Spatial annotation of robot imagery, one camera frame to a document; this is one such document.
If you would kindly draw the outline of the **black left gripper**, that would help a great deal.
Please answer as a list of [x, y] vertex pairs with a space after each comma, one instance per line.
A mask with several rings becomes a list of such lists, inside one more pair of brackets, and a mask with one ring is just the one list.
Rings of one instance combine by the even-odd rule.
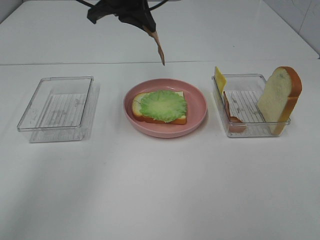
[[116, 15], [122, 23], [133, 25], [145, 32], [156, 32], [156, 22], [147, 0], [100, 0], [87, 11], [87, 19], [96, 24], [108, 15]]

